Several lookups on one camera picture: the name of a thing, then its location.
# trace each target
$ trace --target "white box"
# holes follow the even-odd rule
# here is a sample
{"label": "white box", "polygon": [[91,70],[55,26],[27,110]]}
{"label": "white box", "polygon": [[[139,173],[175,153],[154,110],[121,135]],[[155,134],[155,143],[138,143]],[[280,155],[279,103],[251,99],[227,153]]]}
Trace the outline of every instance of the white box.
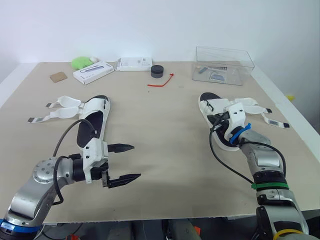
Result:
{"label": "white box", "polygon": [[150,71],[151,57],[122,57],[116,62],[116,71]]}
{"label": "white box", "polygon": [[114,71],[114,67],[105,61],[98,61],[73,73],[75,79],[87,85]]}

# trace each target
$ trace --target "blue cable tie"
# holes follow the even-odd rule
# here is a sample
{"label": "blue cable tie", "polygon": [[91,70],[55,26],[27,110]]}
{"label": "blue cable tie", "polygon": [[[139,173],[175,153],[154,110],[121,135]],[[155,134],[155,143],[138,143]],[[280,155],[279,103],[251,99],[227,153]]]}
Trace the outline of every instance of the blue cable tie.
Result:
{"label": "blue cable tie", "polygon": [[248,123],[247,126],[245,126],[245,128],[242,128],[241,130],[239,130],[235,135],[232,136],[232,138],[230,138],[230,143],[234,144],[234,141],[237,139],[237,137],[239,137],[240,134],[242,134],[244,131],[251,129],[251,123]]}

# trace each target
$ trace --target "yellow band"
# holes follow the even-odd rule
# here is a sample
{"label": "yellow band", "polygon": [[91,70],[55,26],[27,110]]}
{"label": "yellow band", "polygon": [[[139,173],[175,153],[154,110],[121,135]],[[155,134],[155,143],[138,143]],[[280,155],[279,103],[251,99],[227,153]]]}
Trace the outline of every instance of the yellow band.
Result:
{"label": "yellow band", "polygon": [[282,234],[303,234],[302,231],[296,230],[296,229],[283,229],[281,231],[278,231],[274,236],[273,240],[277,240]]}

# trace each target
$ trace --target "white wall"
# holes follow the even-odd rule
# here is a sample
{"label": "white wall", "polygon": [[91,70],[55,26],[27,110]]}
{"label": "white wall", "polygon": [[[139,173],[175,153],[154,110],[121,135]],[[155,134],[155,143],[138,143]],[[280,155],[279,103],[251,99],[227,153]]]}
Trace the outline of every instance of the white wall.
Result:
{"label": "white wall", "polygon": [[319,9],[319,0],[2,0],[0,47],[20,62],[193,61],[196,46],[244,49],[316,125]]}
{"label": "white wall", "polygon": [[0,83],[18,66],[17,59],[0,49]]}

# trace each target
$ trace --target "black round container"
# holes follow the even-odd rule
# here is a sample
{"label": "black round container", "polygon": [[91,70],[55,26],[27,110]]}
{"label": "black round container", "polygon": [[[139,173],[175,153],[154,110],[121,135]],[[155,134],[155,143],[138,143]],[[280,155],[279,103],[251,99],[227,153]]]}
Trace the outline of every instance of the black round container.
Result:
{"label": "black round container", "polygon": [[164,75],[164,67],[161,65],[153,65],[151,67],[151,77],[155,79],[162,78]]}

